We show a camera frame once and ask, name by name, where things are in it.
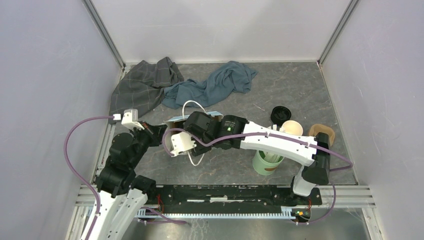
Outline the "light blue paper bag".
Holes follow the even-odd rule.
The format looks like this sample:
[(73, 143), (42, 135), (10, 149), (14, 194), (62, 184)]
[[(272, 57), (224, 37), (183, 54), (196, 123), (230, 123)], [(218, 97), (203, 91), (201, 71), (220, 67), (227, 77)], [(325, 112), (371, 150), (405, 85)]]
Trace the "light blue paper bag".
[[(198, 102), (194, 101), (194, 100), (188, 100), (186, 101), (183, 106), (182, 106), (182, 110), (181, 110), (181, 116), (176, 116), (173, 117), (167, 121), (165, 121), (164, 123), (167, 125), (167, 129), (163, 135), (162, 138), (162, 146), (165, 150), (165, 152), (171, 156), (171, 157), (175, 157), (172, 156), (171, 154), (171, 135), (173, 134), (178, 134), (181, 131), (177, 131), (174, 129), (183, 129), (184, 128), (184, 122), (188, 119), (188, 117), (190, 116), (190, 114), (185, 113), (186, 107), (188, 106), (189, 103), (193, 103), (195, 105), (197, 105), (198, 107), (200, 107), (200, 109), (208, 115), (211, 115), (211, 117), (215, 120), (222, 120), (223, 115), (219, 112), (219, 111), (206, 111), (205, 108)], [(190, 151), (188, 152), (188, 159), (190, 160), (190, 163), (194, 166), (197, 167), (203, 160), (205, 154), (202, 154), (200, 159), (198, 160), (197, 163), (194, 163), (193, 161), (193, 156), (191, 155)]]

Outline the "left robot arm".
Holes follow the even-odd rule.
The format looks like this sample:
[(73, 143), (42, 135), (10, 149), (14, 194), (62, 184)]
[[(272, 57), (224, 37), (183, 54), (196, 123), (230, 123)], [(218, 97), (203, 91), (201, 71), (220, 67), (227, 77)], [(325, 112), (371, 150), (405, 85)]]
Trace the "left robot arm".
[(141, 126), (112, 138), (105, 166), (95, 180), (99, 199), (81, 239), (122, 239), (139, 209), (156, 200), (156, 181), (136, 175), (135, 168), (148, 148), (162, 144), (167, 126), (146, 122)]

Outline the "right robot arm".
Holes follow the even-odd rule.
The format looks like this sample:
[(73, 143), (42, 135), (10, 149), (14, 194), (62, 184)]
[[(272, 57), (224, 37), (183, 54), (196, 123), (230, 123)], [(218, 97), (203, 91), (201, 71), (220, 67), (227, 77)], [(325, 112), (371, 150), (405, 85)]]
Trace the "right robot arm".
[(270, 153), (301, 164), (289, 189), (289, 199), (302, 204), (312, 189), (330, 182), (330, 138), (319, 132), (315, 136), (296, 136), (260, 126), (245, 118), (225, 115), (216, 119), (195, 111), (183, 123), (183, 129), (195, 141), (194, 156), (212, 148), (243, 149)]

